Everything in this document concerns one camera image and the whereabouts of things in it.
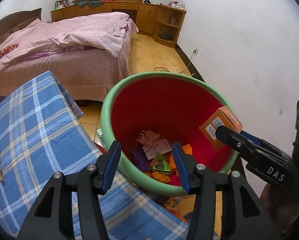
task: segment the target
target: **screw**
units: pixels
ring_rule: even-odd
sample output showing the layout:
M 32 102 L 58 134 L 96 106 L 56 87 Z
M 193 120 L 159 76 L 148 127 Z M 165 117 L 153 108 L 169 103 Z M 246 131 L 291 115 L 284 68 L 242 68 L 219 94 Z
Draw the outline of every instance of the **screw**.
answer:
M 206 169 L 206 166 L 204 164 L 201 164 L 201 163 L 198 163 L 196 164 L 196 168 L 199 170 L 199 171 L 203 171 Z
M 88 165 L 88 170 L 89 171 L 93 171 L 93 170 L 95 170 L 96 169 L 96 165 L 95 164 L 90 164 L 90 165 Z
M 232 176 L 238 178 L 241 174 L 238 171 L 232 171 Z
M 62 176 L 62 173 L 59 172 L 59 171 L 57 171 L 57 172 L 55 172 L 55 173 L 53 174 L 53 177 L 54 177 L 55 179 L 58 179 L 58 178 L 60 178 L 61 176 Z

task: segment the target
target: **purple wrapper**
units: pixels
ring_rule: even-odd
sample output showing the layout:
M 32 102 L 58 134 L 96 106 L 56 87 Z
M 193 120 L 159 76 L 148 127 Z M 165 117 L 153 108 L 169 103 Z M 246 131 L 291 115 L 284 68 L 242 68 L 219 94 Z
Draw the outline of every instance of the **purple wrapper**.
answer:
M 131 151 L 134 165 L 141 171 L 147 171 L 148 165 L 147 165 L 147 159 L 145 152 L 143 150 L 132 150 Z

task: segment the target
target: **pink bedsheet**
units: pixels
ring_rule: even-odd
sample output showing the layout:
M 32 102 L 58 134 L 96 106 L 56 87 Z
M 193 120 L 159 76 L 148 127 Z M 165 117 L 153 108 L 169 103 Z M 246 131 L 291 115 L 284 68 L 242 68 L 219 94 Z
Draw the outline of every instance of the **pink bedsheet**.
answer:
M 50 70 L 75 100 L 104 101 L 108 91 L 130 74 L 131 36 L 138 29 L 131 19 L 128 19 L 128 26 L 117 57 L 105 49 L 77 49 L 12 64 L 0 71 L 0 96 L 8 96 L 27 81 Z
M 129 16 L 121 12 L 94 14 L 44 23 L 35 20 L 26 28 L 11 34 L 0 50 L 18 43 L 17 49 L 0 59 L 0 71 L 33 52 L 62 49 L 74 45 L 92 46 L 108 50 L 118 57 L 123 44 Z

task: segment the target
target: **red floral pillow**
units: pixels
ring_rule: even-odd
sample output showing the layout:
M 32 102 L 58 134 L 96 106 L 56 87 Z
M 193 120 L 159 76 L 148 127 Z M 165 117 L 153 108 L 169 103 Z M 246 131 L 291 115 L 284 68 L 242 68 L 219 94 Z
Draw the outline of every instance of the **red floral pillow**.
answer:
M 2 58 L 4 55 L 8 54 L 11 52 L 13 49 L 16 49 L 18 47 L 18 43 L 12 44 L 10 46 L 7 46 L 4 49 L 0 50 L 0 58 Z

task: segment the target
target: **barcode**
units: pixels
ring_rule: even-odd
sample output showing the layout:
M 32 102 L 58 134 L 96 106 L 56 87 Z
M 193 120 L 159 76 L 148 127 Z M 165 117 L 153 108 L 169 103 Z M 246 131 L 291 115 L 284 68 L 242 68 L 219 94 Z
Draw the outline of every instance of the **barcode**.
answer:
M 209 124 L 205 129 L 209 133 L 209 135 L 213 138 L 213 140 L 217 139 L 215 134 L 216 130 L 212 125 Z
M 216 119 L 214 119 L 214 121 L 212 122 L 212 125 L 215 127 L 215 129 L 217 129 L 217 127 L 224 125 L 223 122 L 220 120 L 219 117 L 217 117 Z

